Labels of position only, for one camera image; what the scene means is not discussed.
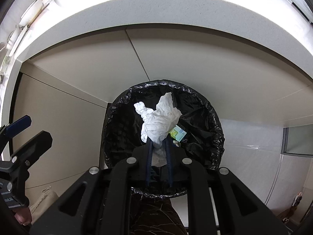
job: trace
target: human hand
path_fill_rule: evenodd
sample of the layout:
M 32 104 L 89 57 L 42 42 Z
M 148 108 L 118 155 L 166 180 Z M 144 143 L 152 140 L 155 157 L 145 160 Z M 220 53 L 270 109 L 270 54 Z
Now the human hand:
M 29 207 L 26 208 L 19 208 L 14 210 L 16 220 L 26 226 L 32 222 L 32 214 L 30 213 Z

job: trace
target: cabinet door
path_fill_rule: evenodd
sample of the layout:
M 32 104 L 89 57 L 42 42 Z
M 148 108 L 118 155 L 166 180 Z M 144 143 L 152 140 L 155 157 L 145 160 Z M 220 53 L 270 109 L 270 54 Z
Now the cabinet door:
M 23 75 L 14 121 L 24 115 L 32 125 L 13 139 L 16 151 L 38 132 L 50 132 L 52 147 L 29 169 L 26 188 L 52 183 L 99 165 L 105 108 Z

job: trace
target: beige bag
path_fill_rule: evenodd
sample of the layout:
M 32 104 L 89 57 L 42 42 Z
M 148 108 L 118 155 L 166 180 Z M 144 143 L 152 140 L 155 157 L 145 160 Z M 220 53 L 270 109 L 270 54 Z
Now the beige bag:
M 39 199 L 30 207 L 32 214 L 32 224 L 58 199 L 55 191 L 51 190 L 51 186 L 42 191 Z

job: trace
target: beige wall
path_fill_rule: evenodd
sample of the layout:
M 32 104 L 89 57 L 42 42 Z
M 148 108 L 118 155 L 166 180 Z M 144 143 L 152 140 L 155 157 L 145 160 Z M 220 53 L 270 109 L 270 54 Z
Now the beige wall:
M 49 185 L 63 193 L 83 172 L 99 165 L 104 107 L 23 74 L 14 120 L 24 115 L 32 118 L 32 125 L 14 137 L 15 151 L 41 130 L 53 138 L 52 147 L 29 168 L 26 194 L 31 202 Z
M 105 102 L 148 77 L 170 79 L 203 94 L 220 118 L 280 126 L 313 123 L 310 80 L 276 56 L 216 34 L 127 29 L 76 39 L 30 61 Z

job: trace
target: floor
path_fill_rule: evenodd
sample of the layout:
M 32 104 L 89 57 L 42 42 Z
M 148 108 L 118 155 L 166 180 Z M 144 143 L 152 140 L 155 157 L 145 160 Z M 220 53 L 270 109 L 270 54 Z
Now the floor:
M 311 158 L 281 155 L 283 128 L 221 119 L 229 168 L 274 214 L 289 208 L 303 189 Z M 188 226 L 187 196 L 172 204 Z

